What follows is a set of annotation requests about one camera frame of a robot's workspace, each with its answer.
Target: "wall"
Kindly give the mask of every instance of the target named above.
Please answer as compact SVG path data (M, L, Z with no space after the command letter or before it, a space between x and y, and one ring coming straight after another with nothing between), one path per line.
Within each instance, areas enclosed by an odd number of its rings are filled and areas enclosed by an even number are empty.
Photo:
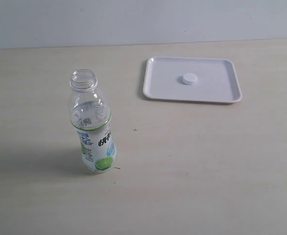
M0 48L287 38L287 0L0 0Z

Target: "white bottle cap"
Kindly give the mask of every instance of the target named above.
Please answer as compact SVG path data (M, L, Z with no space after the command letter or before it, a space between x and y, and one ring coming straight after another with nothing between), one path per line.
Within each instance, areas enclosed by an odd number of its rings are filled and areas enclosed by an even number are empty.
M186 73L183 77L182 77L182 81L184 84L187 85L193 85L195 84L195 82L197 81L198 77L193 74L193 73Z

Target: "table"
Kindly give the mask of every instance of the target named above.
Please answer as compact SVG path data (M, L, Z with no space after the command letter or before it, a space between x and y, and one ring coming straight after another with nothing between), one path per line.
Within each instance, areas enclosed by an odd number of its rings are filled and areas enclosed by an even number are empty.
M225 58L233 105L143 96L152 56ZM66 109L89 68L116 167L91 175ZM287 235L287 39L0 50L0 235Z

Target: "bottle neck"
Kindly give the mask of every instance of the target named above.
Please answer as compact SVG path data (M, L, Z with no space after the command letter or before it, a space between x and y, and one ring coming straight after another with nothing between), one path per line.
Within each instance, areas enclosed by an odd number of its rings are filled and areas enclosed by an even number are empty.
M91 70L77 70L70 76L70 87L77 93L94 91L98 80Z

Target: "clear plastic bottle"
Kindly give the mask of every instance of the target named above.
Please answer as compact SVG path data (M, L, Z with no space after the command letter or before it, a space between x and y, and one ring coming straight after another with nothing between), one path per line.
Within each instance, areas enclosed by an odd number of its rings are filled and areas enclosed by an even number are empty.
M103 173L116 161L117 150L110 134L110 104L90 70L70 77L70 121L80 137L82 158L88 170Z

